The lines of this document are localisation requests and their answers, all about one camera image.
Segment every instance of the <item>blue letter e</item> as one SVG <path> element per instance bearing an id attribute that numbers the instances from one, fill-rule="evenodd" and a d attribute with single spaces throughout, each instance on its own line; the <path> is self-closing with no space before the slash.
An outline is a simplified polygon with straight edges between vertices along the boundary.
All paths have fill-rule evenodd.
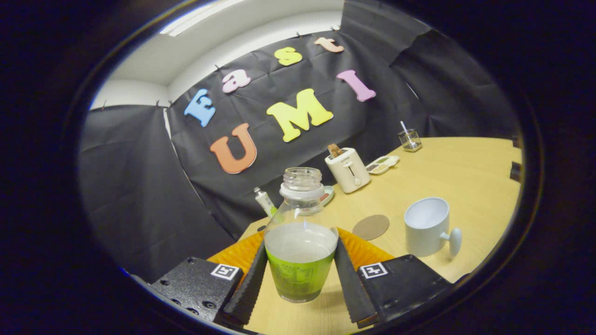
<path id="1" fill-rule="evenodd" d="M 206 89 L 199 89 L 184 110 L 184 115 L 190 114 L 196 117 L 201 122 L 202 127 L 205 127 L 209 123 L 209 120 L 211 120 L 213 114 L 215 114 L 215 107 L 208 108 L 211 106 L 212 101 L 205 97 L 206 94 Z"/>

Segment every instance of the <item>mug handle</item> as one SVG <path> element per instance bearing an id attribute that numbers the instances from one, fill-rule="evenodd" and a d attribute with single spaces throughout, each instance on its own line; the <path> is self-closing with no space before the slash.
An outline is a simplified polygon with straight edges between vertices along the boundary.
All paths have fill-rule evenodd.
<path id="1" fill-rule="evenodd" d="M 453 228 L 451 235 L 447 235 L 446 232 L 442 232 L 440 238 L 449 241 L 449 252 L 451 257 L 455 257 L 460 252 L 461 247 L 461 230 L 459 228 Z"/>

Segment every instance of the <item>foam letter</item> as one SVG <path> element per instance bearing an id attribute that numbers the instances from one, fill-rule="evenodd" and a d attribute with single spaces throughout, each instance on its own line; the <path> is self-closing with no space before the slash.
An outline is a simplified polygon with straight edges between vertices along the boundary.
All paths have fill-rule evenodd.
<path id="1" fill-rule="evenodd" d="M 315 126 L 327 122 L 333 117 L 333 113 L 326 110 L 315 98 L 315 90 L 312 88 L 298 92 L 296 106 L 297 108 L 294 108 L 288 104 L 276 103 L 267 109 L 267 114 L 275 116 L 281 130 L 284 131 L 285 142 L 290 142 L 300 136 L 300 131 L 292 127 L 291 123 L 307 131 L 309 115 L 311 123 Z"/>
<path id="2" fill-rule="evenodd" d="M 211 106 L 212 101 L 205 97 L 206 94 L 206 89 L 199 89 L 184 110 L 184 115 L 190 114 L 196 117 L 201 122 L 202 127 L 205 127 L 209 123 L 209 120 L 211 120 L 213 114 L 215 114 L 215 107 L 207 108 Z"/>
<path id="3" fill-rule="evenodd" d="M 250 83 L 250 78 L 246 75 L 244 70 L 236 70 L 228 73 L 223 77 L 223 88 L 222 90 L 226 93 L 236 91 L 239 87 L 245 87 Z"/>
<path id="4" fill-rule="evenodd" d="M 335 44 L 333 44 L 333 42 L 335 42 L 335 40 L 333 38 L 320 37 L 320 38 L 318 38 L 315 41 L 315 44 L 318 44 L 318 45 L 322 46 L 327 51 L 331 51 L 331 52 L 342 52 L 343 51 L 343 46 L 341 46 L 341 45 L 335 45 Z"/>
<path id="5" fill-rule="evenodd" d="M 219 164 L 225 172 L 236 174 L 246 170 L 254 163 L 257 157 L 257 148 L 254 146 L 253 139 L 249 134 L 249 124 L 243 123 L 232 131 L 233 136 L 237 136 L 246 152 L 241 159 L 235 159 L 229 150 L 228 137 L 224 136 L 215 141 L 210 149 L 217 156 Z"/>
<path id="6" fill-rule="evenodd" d="M 280 60 L 280 64 L 285 66 L 298 63 L 302 60 L 302 55 L 290 46 L 275 51 L 273 55 Z"/>
<path id="7" fill-rule="evenodd" d="M 347 71 L 341 72 L 340 74 L 337 75 L 337 77 L 339 79 L 343 79 L 348 85 L 350 85 L 350 87 L 354 90 L 354 92 L 356 92 L 356 99 L 358 101 L 366 101 L 366 100 L 374 97 L 375 95 L 377 95 L 377 93 L 375 91 L 366 87 L 360 81 L 360 79 L 358 79 L 358 77 L 356 77 L 356 71 L 354 71 L 354 70 L 347 70 Z"/>

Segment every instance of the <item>tabletop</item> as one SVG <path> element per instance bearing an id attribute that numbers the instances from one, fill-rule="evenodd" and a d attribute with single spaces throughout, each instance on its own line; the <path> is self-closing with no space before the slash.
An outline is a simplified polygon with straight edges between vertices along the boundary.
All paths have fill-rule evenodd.
<path id="1" fill-rule="evenodd" d="M 459 254 L 449 245 L 420 259 L 443 278 L 455 282 L 474 270 L 506 232 L 517 204 L 520 183 L 509 178 L 511 162 L 522 163 L 522 153 L 511 140 L 479 137 L 422 138 L 414 153 L 399 147 L 387 155 L 398 163 L 368 185 L 345 194 L 333 185 L 334 197 L 321 212 L 335 226 L 352 231 L 367 216 L 389 218 L 387 231 L 370 243 L 395 257 L 407 255 L 403 214 L 425 197 L 449 203 L 449 229 L 462 231 Z M 249 225 L 240 239 L 268 223 L 263 218 Z M 246 329 L 275 334 L 347 334 L 358 331 L 351 323 L 337 270 L 331 266 L 321 294 L 312 302 L 290 303 L 277 294 L 269 265 Z"/>

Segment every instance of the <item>ceiling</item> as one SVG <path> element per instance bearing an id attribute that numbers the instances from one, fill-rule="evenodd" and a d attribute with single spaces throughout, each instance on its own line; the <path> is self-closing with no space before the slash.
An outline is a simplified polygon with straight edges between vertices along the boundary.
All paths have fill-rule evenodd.
<path id="1" fill-rule="evenodd" d="M 195 60 L 246 31 L 299 14 L 341 12 L 343 3 L 343 0 L 245 0 L 200 21 L 176 37 L 153 36 L 132 53 L 110 79 L 169 86 Z"/>

